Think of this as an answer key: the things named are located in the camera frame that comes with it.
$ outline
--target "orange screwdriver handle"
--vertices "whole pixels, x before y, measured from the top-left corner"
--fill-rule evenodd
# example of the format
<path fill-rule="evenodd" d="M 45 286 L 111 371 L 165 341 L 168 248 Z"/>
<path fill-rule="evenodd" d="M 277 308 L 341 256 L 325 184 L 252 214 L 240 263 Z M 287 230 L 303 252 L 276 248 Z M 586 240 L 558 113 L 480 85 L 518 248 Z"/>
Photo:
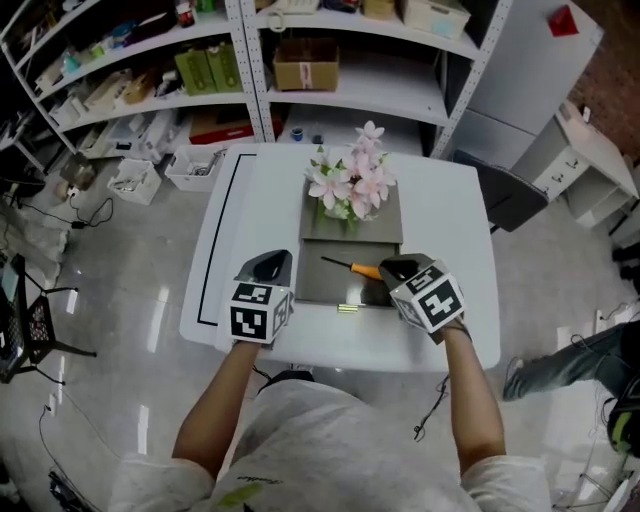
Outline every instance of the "orange screwdriver handle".
<path fill-rule="evenodd" d="M 382 276 L 380 275 L 380 270 L 378 270 L 378 267 L 369 267 L 367 265 L 358 265 L 357 263 L 354 263 L 351 265 L 351 272 L 361 274 L 365 277 L 370 277 L 371 279 L 375 279 L 377 281 L 382 281 Z"/>

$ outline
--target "person's right arm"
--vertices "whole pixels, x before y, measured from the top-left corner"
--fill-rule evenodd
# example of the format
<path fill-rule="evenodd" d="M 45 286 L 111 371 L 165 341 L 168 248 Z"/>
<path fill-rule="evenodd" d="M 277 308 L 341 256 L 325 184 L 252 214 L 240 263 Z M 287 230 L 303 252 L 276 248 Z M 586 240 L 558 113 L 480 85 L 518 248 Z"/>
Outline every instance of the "person's right arm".
<path fill-rule="evenodd" d="M 504 429 L 471 339 L 451 326 L 445 326 L 442 334 L 449 362 L 451 425 L 464 475 L 476 462 L 506 454 Z"/>

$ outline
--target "desk drawer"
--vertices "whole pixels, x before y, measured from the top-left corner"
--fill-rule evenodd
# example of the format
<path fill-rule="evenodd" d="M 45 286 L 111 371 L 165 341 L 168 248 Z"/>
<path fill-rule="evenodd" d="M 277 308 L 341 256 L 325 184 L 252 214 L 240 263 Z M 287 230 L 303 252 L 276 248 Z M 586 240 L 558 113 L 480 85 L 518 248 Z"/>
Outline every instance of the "desk drawer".
<path fill-rule="evenodd" d="M 573 149 L 567 147 L 538 176 L 533 184 L 547 194 L 549 201 L 553 201 L 588 167 L 589 164 L 583 158 L 577 155 Z"/>

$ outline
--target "person's left arm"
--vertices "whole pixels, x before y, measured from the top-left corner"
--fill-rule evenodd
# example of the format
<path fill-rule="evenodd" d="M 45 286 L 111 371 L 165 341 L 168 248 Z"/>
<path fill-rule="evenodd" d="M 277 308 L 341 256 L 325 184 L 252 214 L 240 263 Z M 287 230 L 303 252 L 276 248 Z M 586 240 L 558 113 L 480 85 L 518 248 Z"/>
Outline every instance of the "person's left arm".
<path fill-rule="evenodd" d="M 240 341 L 180 427 L 173 457 L 202 466 L 217 478 L 238 425 L 240 408 L 261 345 Z"/>

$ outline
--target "forearm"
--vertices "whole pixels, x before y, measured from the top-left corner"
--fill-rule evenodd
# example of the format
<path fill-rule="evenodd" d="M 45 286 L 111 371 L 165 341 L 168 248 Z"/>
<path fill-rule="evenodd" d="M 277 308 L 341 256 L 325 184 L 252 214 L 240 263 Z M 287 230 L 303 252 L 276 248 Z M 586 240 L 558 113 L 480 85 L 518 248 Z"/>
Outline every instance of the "forearm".
<path fill-rule="evenodd" d="M 244 393 L 260 345 L 237 343 L 184 420 L 173 457 L 196 462 L 218 476 L 238 425 Z"/>
<path fill-rule="evenodd" d="M 496 402 L 468 336 L 445 328 L 451 386 L 451 424 L 460 473 L 476 462 L 504 455 L 504 429 Z"/>

